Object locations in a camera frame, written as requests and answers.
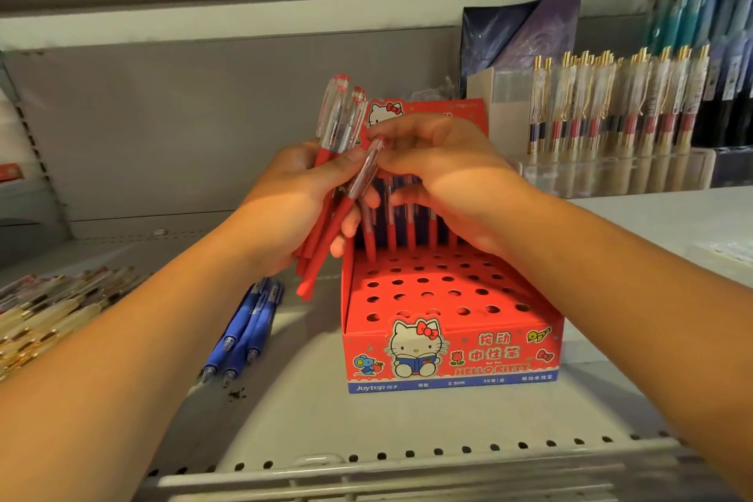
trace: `forearm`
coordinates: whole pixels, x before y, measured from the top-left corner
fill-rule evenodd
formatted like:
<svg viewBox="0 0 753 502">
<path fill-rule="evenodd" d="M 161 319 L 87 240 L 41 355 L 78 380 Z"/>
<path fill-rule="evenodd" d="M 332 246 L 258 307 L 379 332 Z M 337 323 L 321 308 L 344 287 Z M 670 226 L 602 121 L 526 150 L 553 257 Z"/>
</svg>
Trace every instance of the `forearm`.
<svg viewBox="0 0 753 502">
<path fill-rule="evenodd" d="M 130 499 L 202 362 L 261 276 L 237 240 L 221 226 L 0 385 L 0 498 Z"/>
<path fill-rule="evenodd" d="M 517 177 L 499 183 L 489 224 L 503 257 L 693 446 L 728 471 L 749 460 L 753 360 L 737 342 L 753 334 L 753 291 Z"/>
</svg>

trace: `hand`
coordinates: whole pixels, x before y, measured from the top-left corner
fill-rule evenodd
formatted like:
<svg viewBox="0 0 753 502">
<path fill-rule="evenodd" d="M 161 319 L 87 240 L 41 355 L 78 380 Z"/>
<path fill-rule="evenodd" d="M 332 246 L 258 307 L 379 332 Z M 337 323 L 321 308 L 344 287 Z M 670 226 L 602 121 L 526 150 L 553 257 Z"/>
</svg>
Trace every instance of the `hand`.
<svg viewBox="0 0 753 502">
<path fill-rule="evenodd" d="M 233 242 L 246 254 L 261 259 L 255 264 L 261 264 L 266 276 L 292 263 L 292 253 L 313 228 L 325 195 L 358 173 L 366 156 L 363 149 L 354 147 L 334 161 L 312 168 L 317 149 L 315 140 L 280 149 L 238 210 L 222 225 L 231 230 Z M 367 191 L 364 199 L 370 207 L 379 206 L 374 189 Z M 360 221 L 361 213 L 353 207 L 343 221 L 342 234 L 330 246 L 334 257 L 343 256 L 344 237 L 353 237 Z"/>
<path fill-rule="evenodd" d="M 431 113 L 395 117 L 369 128 L 391 146 L 379 164 L 393 174 L 419 176 L 391 196 L 394 205 L 418 203 L 433 208 L 447 226 L 479 250 L 500 255 L 502 247 L 486 225 L 494 218 L 490 195 L 504 195 L 513 183 L 527 186 L 478 127 L 465 119 Z"/>
</svg>

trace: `hello kitty illustration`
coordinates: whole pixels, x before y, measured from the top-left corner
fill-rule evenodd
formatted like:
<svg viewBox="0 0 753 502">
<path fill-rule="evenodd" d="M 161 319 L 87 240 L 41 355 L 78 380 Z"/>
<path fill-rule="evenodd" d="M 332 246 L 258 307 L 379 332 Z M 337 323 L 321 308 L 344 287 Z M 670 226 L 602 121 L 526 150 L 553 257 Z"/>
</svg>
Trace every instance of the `hello kitty illustration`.
<svg viewBox="0 0 753 502">
<path fill-rule="evenodd" d="M 439 355 L 447 351 L 437 320 L 419 320 L 413 325 L 396 321 L 389 340 L 393 367 L 398 377 L 431 377 L 437 372 Z"/>
<path fill-rule="evenodd" d="M 371 127 L 376 123 L 383 122 L 386 119 L 403 115 L 403 104 L 398 101 L 388 101 L 385 105 L 372 104 L 369 117 L 366 119 L 366 127 Z"/>
</svg>

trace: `hello kitty box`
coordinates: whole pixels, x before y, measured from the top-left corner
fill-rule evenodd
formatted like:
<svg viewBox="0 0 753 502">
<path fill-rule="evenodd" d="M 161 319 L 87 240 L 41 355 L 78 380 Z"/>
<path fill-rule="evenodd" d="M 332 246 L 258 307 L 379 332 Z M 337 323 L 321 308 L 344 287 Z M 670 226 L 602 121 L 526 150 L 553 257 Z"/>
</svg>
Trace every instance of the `hello kitty box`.
<svg viewBox="0 0 753 502">
<path fill-rule="evenodd" d="M 423 111 L 487 133 L 481 100 L 377 101 L 368 111 L 368 126 Z M 564 318 L 504 260 L 467 243 L 377 248 L 369 262 L 350 239 L 341 290 L 351 393 L 557 379 Z"/>
</svg>

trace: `person's left hand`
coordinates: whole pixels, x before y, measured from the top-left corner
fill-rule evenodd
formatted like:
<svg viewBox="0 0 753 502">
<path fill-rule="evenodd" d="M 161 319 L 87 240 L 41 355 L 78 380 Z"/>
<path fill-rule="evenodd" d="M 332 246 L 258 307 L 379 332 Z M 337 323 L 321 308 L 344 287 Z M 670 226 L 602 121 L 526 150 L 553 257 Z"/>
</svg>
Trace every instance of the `person's left hand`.
<svg viewBox="0 0 753 502">
<path fill-rule="evenodd" d="M 346 151 L 334 161 L 313 167 L 318 141 L 280 149 L 235 213 L 222 225 L 250 258 L 262 259 L 261 268 L 271 276 L 287 268 L 292 253 L 306 240 L 322 211 L 325 195 L 344 184 L 361 169 L 366 153 L 361 147 Z M 364 195 L 368 206 L 380 204 L 370 187 Z M 332 256 L 345 251 L 345 237 L 352 238 L 361 221 L 354 206 L 343 221 L 342 234 L 330 246 Z"/>
</svg>

